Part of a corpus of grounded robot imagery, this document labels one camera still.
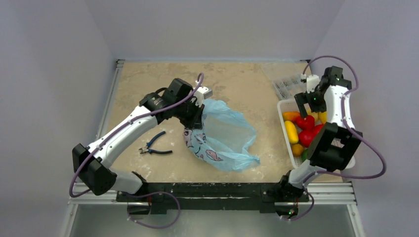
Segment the light blue printed plastic bag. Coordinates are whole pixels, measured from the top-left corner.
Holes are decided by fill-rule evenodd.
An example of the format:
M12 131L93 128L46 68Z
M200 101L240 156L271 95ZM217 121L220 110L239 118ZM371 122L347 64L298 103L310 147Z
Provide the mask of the light blue printed plastic bag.
M218 170L242 172L260 165L260 158L249 153L256 130L244 115L221 100L204 100L202 129L184 129L186 147L198 159Z

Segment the red fake pepper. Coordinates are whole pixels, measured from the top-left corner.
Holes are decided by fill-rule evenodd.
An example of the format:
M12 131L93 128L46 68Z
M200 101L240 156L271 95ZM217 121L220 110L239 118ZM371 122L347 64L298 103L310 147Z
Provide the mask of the red fake pepper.
M298 134L299 143L302 146L308 148L310 144L312 143L313 139L316 137L316 135L321 131L323 126L324 126L323 124L319 124L319 125L314 126L310 130L302 130Z
M316 120L313 116L307 115L305 118L297 117L295 119L295 124L301 130L312 130L315 126Z

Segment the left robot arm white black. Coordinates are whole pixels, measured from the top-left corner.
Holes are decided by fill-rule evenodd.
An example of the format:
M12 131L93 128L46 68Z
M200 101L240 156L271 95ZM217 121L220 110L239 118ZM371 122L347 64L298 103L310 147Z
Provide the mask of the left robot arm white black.
M75 175L69 188L70 197L85 194L73 192L76 179L81 179L88 187L87 191L96 196L115 190L128 193L135 202L145 200L147 188L143 186L144 179L134 171L112 170L111 166L135 140L164 120L177 118L187 129L202 129L203 99L207 92L201 86L203 81L203 73L199 73L196 87L182 79L174 79L169 87L147 94L129 116L106 135L90 145L74 146Z

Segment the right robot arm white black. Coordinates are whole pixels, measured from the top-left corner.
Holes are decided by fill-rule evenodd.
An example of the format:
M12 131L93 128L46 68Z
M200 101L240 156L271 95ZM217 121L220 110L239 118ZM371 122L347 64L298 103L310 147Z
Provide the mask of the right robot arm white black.
M305 106L313 112L326 112L327 119L308 146L306 160L296 169L283 175L277 194L289 201L300 197L315 175L344 170L358 149L363 134L350 121L350 110L344 108L352 83L344 79L343 69L331 66L321 77L302 76L307 90L295 95L300 115L308 116Z

